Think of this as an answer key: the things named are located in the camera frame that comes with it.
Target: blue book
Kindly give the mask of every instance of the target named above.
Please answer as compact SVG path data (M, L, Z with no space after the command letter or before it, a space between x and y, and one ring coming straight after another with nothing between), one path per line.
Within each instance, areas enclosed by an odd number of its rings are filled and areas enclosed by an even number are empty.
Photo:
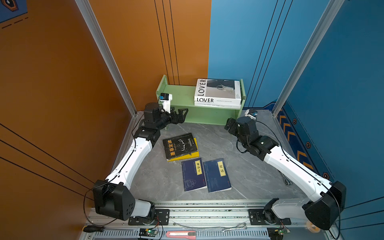
M231 183L225 168L224 159L216 159L203 162L205 179L207 180L208 192L231 190Z
M201 158L181 162L184 191L207 188Z

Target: black and yellow screwdriver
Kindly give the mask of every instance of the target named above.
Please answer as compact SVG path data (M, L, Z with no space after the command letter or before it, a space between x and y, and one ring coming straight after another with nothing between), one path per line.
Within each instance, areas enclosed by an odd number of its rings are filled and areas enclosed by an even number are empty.
M103 232L104 230L119 230L119 231L135 231L133 229L121 229L121 228L105 228L94 225L88 225L83 227L83 232Z

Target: book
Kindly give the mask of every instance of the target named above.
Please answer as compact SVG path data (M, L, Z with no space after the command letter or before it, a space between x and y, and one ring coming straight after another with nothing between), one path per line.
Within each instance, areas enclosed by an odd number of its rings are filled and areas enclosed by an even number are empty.
M181 162L184 191L207 188L201 158Z
M233 109L241 108L241 105L209 104L209 103L200 103L200 102L195 102L195 106L205 106L205 107L211 107L211 108L233 108Z
M163 139L167 160L197 152L197 145L192 133Z
M190 158L197 158L197 157L200 157L200 154L199 154L199 147L197 146L197 141L196 141L196 138L194 137L194 140L195 140L195 144L196 144L196 147L197 147L197 152L193 152L193 153L190 153L190 154L187 154L187 155L184 155L184 156L181 156L181 157L175 157L175 158L172 158L172 159L167 159L168 162L172 162L172 161L176 161L176 160L184 160L184 159L190 159Z
M200 103L241 105L240 81L199 78L194 99Z
M218 192L232 189L227 169L225 168L224 159L220 158L203 162L203 167L208 192Z

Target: orange wall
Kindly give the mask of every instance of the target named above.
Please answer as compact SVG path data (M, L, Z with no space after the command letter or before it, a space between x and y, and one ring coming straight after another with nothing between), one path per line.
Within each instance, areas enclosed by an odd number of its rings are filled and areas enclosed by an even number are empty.
M27 14L0 28L0 123L92 181L103 179L129 111L76 3L31 0L27 6ZM2 126L0 140L86 187L93 185ZM86 191L3 142L0 157L80 194ZM79 237L83 196L3 159L0 178L2 239ZM92 205L87 200L87 212Z
M156 101L164 74L179 85L207 78L210 0L90 3L137 110Z

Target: green shelf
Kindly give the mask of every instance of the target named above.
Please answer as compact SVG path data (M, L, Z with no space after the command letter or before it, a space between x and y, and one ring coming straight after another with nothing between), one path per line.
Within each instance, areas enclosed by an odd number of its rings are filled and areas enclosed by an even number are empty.
M240 117L241 110L243 109L246 100L242 79L240 80L240 88L242 94L240 109L195 106L194 95L196 87L168 85L166 75L164 75L161 79L159 87L156 90L156 96L159 98L161 93L172 94L171 106L175 107L175 110L178 110L179 108L188 108L188 114L185 122L225 125L228 118L236 119Z

